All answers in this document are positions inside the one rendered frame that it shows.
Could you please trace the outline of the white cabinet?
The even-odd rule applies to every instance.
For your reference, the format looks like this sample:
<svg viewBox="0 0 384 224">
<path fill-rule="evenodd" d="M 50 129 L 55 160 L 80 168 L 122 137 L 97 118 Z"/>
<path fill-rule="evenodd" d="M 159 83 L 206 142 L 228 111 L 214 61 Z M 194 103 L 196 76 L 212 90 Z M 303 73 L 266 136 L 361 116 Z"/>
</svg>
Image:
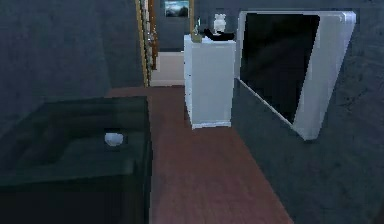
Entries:
<svg viewBox="0 0 384 224">
<path fill-rule="evenodd" d="M 236 43 L 184 36 L 185 105 L 193 129 L 230 127 Z"/>
</svg>

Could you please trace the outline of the green glass trophy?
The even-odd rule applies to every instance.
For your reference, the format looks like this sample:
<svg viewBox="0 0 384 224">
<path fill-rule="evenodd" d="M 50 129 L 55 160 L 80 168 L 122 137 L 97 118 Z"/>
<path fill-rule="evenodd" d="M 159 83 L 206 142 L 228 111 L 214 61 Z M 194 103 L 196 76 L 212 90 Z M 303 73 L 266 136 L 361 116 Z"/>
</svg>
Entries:
<svg viewBox="0 0 384 224">
<path fill-rule="evenodd" d="M 200 19 L 197 19 L 194 25 L 194 28 L 191 32 L 191 40 L 193 43 L 201 43 L 202 42 L 202 35 L 200 34 L 199 28 L 201 25 Z"/>
</svg>

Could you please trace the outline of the black dish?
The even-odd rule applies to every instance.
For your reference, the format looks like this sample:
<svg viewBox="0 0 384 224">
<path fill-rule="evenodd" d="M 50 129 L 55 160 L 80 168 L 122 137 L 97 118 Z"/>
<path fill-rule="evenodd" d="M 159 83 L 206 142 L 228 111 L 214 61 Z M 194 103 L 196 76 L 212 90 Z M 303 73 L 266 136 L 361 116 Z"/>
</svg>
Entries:
<svg viewBox="0 0 384 224">
<path fill-rule="evenodd" d="M 209 29 L 204 30 L 204 35 L 212 41 L 231 41 L 235 38 L 234 33 L 225 33 L 219 31 L 217 35 L 213 34 Z"/>
</svg>

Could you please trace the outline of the small white ball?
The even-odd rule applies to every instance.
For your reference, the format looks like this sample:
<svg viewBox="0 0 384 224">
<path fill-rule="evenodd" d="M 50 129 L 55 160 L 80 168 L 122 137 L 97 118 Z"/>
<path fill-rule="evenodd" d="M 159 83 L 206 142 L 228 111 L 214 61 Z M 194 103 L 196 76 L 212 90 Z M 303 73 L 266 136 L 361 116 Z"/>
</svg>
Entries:
<svg viewBox="0 0 384 224">
<path fill-rule="evenodd" d="M 124 136 L 121 133 L 106 133 L 104 141 L 111 147 L 119 146 L 124 141 Z"/>
</svg>

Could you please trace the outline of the wooden room door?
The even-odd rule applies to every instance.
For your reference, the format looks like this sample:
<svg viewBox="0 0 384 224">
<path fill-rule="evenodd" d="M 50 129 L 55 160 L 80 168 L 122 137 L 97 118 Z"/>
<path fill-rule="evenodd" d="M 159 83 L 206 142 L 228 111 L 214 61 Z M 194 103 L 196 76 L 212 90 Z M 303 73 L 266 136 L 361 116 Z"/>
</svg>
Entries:
<svg viewBox="0 0 384 224">
<path fill-rule="evenodd" d="M 143 83 L 149 87 L 152 72 L 157 69 L 158 38 L 154 0 L 135 0 L 141 53 Z"/>
</svg>

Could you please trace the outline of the white figurine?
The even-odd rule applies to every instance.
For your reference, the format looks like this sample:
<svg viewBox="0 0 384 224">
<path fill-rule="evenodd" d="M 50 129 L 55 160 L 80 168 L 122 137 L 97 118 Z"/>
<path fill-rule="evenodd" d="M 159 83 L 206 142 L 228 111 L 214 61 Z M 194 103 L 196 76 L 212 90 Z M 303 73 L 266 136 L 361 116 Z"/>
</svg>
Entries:
<svg viewBox="0 0 384 224">
<path fill-rule="evenodd" d="M 226 27 L 226 21 L 225 21 L 226 15 L 225 14 L 215 14 L 214 15 L 214 34 L 219 35 L 220 33 L 223 33 L 225 31 Z"/>
</svg>

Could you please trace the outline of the framed landscape picture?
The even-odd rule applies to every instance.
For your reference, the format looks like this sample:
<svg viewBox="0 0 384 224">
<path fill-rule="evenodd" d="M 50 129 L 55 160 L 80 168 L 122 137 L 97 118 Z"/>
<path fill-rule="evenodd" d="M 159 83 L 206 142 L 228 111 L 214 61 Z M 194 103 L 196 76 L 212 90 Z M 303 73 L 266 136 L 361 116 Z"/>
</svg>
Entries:
<svg viewBox="0 0 384 224">
<path fill-rule="evenodd" d="M 189 0 L 165 0 L 164 11 L 166 17 L 188 17 Z"/>
</svg>

